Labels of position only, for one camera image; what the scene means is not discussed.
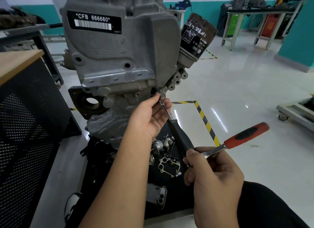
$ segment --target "person's right hand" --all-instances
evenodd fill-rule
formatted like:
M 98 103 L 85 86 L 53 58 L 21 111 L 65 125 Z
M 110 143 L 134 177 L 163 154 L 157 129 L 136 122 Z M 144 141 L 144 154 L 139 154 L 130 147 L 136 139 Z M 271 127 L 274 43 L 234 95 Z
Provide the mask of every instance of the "person's right hand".
M 206 152 L 213 147 L 195 148 Z M 195 150 L 188 150 L 184 162 L 190 167 L 184 174 L 184 182 L 194 182 L 194 220 L 198 228 L 239 227 L 237 208 L 241 196 L 244 175 L 226 151 L 215 158 L 205 159 Z

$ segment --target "red handle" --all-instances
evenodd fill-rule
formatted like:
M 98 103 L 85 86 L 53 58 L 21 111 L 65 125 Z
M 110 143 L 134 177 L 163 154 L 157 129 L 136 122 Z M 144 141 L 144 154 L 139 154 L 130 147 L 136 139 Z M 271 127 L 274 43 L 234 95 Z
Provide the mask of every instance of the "red handle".
M 261 135 L 262 133 L 269 130 L 269 125 L 265 122 L 262 122 L 256 126 L 246 129 L 245 131 L 240 132 L 239 134 L 227 139 L 225 141 L 225 146 L 228 149 L 237 147 L 243 143 L 248 142 L 251 139 Z

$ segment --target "wooden tabletop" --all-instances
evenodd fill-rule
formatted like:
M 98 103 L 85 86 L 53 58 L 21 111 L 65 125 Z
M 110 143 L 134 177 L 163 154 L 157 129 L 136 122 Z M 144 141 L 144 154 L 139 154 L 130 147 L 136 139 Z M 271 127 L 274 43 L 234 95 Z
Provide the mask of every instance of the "wooden tabletop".
M 42 50 L 0 53 L 0 86 L 44 55 Z

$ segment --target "barcode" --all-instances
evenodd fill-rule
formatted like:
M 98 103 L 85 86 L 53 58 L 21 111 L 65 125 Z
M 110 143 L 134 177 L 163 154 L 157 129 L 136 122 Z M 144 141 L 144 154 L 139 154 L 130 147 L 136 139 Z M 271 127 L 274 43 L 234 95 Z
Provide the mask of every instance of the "barcode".
M 88 20 L 74 19 L 74 23 L 76 27 L 112 30 L 111 24 L 103 23 L 103 22 L 94 22 L 94 21 L 88 21 Z

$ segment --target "hazard stripe tape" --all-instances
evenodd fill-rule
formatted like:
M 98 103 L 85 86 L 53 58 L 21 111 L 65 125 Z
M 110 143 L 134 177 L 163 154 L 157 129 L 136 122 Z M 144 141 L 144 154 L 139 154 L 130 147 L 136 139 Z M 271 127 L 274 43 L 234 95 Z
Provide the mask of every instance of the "hazard stripe tape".
M 214 58 L 200 58 L 200 59 L 217 59 L 215 55 L 213 55 L 210 51 L 206 50 L 210 55 L 212 55 Z
M 199 106 L 199 103 L 197 101 L 177 101 L 177 102 L 173 102 L 173 104 L 194 104 L 199 115 L 201 116 L 211 138 L 213 139 L 214 143 L 216 146 L 220 145 L 219 139 L 217 137 L 217 135 L 215 134 L 213 128 L 211 127 L 210 123 L 208 122 L 204 112 L 202 111 L 201 107 Z

